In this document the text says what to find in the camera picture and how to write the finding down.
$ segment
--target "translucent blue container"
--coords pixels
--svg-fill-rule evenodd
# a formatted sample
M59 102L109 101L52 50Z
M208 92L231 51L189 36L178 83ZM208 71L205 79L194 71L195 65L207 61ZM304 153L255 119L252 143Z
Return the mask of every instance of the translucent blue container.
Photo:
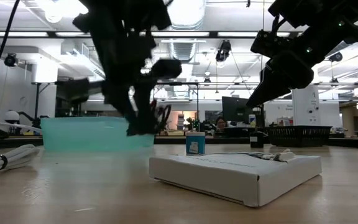
M124 118L44 118L41 127L48 151L126 151L154 145L153 135L127 137Z

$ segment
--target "laboratory room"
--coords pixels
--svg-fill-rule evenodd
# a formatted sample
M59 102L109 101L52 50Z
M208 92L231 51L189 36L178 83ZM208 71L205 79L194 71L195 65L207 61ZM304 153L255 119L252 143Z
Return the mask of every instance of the laboratory room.
M0 0L0 223L358 223L358 0Z

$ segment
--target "black crate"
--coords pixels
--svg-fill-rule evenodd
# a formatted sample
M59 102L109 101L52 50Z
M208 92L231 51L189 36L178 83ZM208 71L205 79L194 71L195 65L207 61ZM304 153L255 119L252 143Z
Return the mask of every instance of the black crate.
M267 128L268 138L274 146L318 147L326 144L330 126L287 126Z

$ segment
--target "white electrical cord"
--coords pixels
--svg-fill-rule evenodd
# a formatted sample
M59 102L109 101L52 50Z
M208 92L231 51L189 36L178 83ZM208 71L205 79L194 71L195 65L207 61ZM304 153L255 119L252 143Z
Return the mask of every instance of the white electrical cord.
M3 170L24 167L28 165L39 152L39 148L30 144L18 147L17 149L0 155L0 169L3 168L5 162L7 163L5 164Z
M1 126L8 126L8 127L15 127L15 128L24 128L24 129L28 129L31 131L37 131L38 133L42 134L42 130L39 128L35 128L32 126L27 126L27 125L23 125L23 124L9 124L9 123L2 123L0 122L0 127Z

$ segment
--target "wooden table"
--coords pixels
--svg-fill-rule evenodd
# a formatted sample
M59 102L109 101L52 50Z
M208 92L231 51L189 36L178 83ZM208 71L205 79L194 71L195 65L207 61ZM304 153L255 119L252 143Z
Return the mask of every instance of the wooden table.
M249 150L207 145L207 153ZM149 156L184 151L174 145L108 154L46 151L31 167L0 173L0 224L358 223L358 149L294 150L321 156L323 174L258 209L149 179Z

